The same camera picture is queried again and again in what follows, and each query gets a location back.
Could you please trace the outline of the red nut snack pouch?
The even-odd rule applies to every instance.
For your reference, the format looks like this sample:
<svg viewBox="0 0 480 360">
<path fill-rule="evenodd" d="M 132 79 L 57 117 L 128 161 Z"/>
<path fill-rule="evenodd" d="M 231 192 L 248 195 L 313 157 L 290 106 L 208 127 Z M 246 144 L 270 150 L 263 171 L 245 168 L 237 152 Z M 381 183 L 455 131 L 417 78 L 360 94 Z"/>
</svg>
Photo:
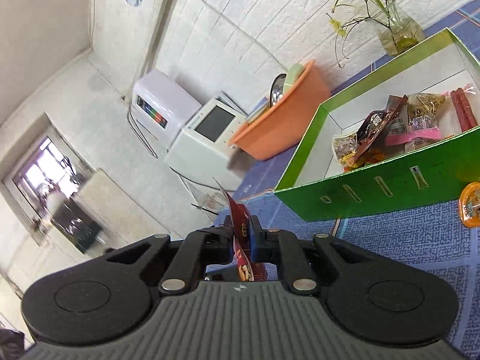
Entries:
<svg viewBox="0 0 480 360">
<path fill-rule="evenodd" d="M 228 202 L 233 228 L 233 252 L 240 281 L 267 281 L 268 273 L 263 263 L 251 261 L 250 213 L 245 205 L 237 203 L 230 193 L 215 180 Z"/>
</svg>

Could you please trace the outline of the orange jelly cup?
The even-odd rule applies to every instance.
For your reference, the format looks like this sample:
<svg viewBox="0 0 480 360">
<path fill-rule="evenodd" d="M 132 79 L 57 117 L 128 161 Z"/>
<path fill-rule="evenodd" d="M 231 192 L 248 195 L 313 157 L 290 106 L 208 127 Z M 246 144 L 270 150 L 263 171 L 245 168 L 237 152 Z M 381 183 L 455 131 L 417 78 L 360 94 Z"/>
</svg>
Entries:
<svg viewBox="0 0 480 360">
<path fill-rule="evenodd" d="M 459 217 L 467 228 L 480 226 L 480 183 L 465 186 L 458 199 Z"/>
</svg>

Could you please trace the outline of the clear cookie bag pink seal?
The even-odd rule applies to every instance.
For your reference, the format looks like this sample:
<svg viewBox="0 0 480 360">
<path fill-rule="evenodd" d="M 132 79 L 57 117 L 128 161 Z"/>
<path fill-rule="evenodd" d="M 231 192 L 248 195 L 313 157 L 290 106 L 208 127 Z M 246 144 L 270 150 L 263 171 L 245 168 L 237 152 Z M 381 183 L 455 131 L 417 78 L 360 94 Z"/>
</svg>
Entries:
<svg viewBox="0 0 480 360">
<path fill-rule="evenodd" d="M 409 94 L 405 97 L 406 102 L 390 123 L 385 145 L 400 146 L 416 138 L 438 141 L 441 133 L 437 122 L 447 97 L 431 93 Z"/>
</svg>

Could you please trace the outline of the green cardboard box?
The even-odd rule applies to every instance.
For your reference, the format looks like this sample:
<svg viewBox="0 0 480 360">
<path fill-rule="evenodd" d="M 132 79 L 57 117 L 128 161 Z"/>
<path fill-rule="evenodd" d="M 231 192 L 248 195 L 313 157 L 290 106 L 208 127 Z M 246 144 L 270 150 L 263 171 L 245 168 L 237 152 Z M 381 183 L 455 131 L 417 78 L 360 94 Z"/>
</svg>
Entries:
<svg viewBox="0 0 480 360">
<path fill-rule="evenodd" d="M 353 135 L 390 97 L 449 95 L 463 89 L 479 112 L 479 60 L 444 29 L 323 102 L 275 195 L 306 221 L 350 218 L 427 206 L 458 198 L 479 180 L 479 129 L 463 131 L 447 100 L 432 127 L 409 126 L 407 111 L 374 138 L 360 142 L 358 168 L 336 158 L 336 137 Z"/>
</svg>

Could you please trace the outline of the white appliance with screen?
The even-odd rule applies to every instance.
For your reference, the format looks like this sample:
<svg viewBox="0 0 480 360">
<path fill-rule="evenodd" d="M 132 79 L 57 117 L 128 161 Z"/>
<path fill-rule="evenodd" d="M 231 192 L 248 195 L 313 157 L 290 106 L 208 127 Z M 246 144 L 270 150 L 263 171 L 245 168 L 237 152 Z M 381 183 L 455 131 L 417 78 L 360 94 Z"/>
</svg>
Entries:
<svg viewBox="0 0 480 360">
<path fill-rule="evenodd" d="M 230 143 L 245 115 L 215 98 L 203 105 L 180 130 L 164 157 L 177 174 L 200 185 L 234 191 L 249 167 Z"/>
</svg>

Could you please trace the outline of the small wrapped snack in box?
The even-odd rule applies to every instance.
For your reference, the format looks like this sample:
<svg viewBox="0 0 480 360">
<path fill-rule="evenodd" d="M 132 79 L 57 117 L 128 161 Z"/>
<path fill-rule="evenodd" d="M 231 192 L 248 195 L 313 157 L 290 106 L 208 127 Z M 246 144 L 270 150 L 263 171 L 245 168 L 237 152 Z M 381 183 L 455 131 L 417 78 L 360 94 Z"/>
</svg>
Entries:
<svg viewBox="0 0 480 360">
<path fill-rule="evenodd" d="M 354 164 L 358 141 L 356 133 L 334 135 L 332 151 L 335 161 L 343 167 L 351 167 Z"/>
</svg>

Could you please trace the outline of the orange plastic basin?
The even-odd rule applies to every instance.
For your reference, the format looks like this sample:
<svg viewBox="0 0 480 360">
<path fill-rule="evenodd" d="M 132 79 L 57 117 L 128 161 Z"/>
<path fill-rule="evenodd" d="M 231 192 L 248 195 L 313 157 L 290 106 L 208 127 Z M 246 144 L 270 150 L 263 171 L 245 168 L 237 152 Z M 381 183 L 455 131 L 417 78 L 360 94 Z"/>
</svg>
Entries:
<svg viewBox="0 0 480 360">
<path fill-rule="evenodd" d="M 243 123 L 229 139 L 257 160 L 272 158 L 297 145 L 318 106 L 331 96 L 320 69 L 312 59 L 293 87 L 276 105 L 251 123 Z"/>
</svg>

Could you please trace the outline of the dark brown snack pouch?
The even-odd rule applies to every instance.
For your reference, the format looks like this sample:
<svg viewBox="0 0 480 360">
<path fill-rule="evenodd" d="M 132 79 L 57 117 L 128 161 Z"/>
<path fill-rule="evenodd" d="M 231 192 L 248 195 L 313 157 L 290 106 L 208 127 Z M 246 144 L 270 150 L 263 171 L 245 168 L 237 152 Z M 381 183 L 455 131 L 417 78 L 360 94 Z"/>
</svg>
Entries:
<svg viewBox="0 0 480 360">
<path fill-rule="evenodd" d="M 378 138 L 384 128 L 397 116 L 401 108 L 407 103 L 408 96 L 390 95 L 383 110 L 372 111 L 356 132 L 357 149 L 352 158 L 356 163 L 369 147 Z"/>
</svg>

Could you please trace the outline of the window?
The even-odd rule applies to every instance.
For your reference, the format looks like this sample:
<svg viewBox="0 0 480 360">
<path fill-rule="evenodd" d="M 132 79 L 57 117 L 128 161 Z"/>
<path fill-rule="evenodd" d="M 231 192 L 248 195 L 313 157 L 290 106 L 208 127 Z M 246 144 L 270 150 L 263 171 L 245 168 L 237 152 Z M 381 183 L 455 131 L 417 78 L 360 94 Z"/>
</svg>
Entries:
<svg viewBox="0 0 480 360">
<path fill-rule="evenodd" d="M 80 253 L 92 249 L 103 228 L 74 197 L 93 174 L 46 114 L 1 145 L 1 194 L 38 244 L 55 229 Z"/>
</svg>

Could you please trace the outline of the white water purifier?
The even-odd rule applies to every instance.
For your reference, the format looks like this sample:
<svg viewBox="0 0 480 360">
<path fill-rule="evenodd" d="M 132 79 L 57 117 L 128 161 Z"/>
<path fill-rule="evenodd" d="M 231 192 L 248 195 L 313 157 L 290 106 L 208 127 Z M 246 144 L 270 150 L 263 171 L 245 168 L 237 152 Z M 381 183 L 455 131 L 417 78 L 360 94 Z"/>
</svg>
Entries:
<svg viewBox="0 0 480 360">
<path fill-rule="evenodd" d="M 133 87 L 133 118 L 166 150 L 200 108 L 197 100 L 157 69 Z"/>
</svg>

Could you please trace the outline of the metal pot lid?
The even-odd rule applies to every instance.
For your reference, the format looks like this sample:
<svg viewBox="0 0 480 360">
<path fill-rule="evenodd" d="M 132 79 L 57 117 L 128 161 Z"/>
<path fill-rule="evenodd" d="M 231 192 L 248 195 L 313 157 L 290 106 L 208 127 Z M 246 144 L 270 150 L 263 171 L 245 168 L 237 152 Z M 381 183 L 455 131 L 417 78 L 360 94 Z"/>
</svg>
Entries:
<svg viewBox="0 0 480 360">
<path fill-rule="evenodd" d="M 270 107 L 273 107 L 282 98 L 286 78 L 287 75 L 285 73 L 281 73 L 274 79 L 270 88 Z"/>
</svg>

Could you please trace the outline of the green sponge block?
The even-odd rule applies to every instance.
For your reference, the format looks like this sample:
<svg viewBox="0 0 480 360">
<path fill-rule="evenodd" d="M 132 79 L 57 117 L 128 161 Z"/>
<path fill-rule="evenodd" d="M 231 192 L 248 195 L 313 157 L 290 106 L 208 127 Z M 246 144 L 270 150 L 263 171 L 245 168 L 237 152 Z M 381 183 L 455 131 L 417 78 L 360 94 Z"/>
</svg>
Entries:
<svg viewBox="0 0 480 360">
<path fill-rule="evenodd" d="M 303 74 L 305 66 L 302 63 L 294 63 L 289 67 L 283 85 L 283 93 L 288 92 Z"/>
</svg>

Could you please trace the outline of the red sausage pack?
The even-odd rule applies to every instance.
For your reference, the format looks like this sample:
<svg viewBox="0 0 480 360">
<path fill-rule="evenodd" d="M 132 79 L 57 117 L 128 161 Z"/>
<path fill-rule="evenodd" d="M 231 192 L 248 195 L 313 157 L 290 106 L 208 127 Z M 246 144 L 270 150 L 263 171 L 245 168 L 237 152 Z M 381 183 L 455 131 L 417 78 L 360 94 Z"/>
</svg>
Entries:
<svg viewBox="0 0 480 360">
<path fill-rule="evenodd" d="M 458 88 L 450 92 L 451 101 L 456 110 L 456 116 L 463 132 L 469 131 L 477 127 L 479 124 L 470 106 L 470 102 L 463 88 Z"/>
</svg>

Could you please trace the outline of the glass vase with plant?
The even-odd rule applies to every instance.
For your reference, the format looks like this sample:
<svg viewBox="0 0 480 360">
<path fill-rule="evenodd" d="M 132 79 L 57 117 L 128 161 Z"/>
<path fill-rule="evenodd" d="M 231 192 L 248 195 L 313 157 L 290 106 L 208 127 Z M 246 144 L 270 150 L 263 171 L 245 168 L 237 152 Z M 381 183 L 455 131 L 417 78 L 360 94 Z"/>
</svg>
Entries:
<svg viewBox="0 0 480 360">
<path fill-rule="evenodd" d="M 352 32 L 371 27 L 385 53 L 396 57 L 425 40 L 420 24 L 407 14 L 397 0 L 335 0 L 326 13 L 334 30 L 334 55 L 343 68 L 345 45 Z"/>
</svg>

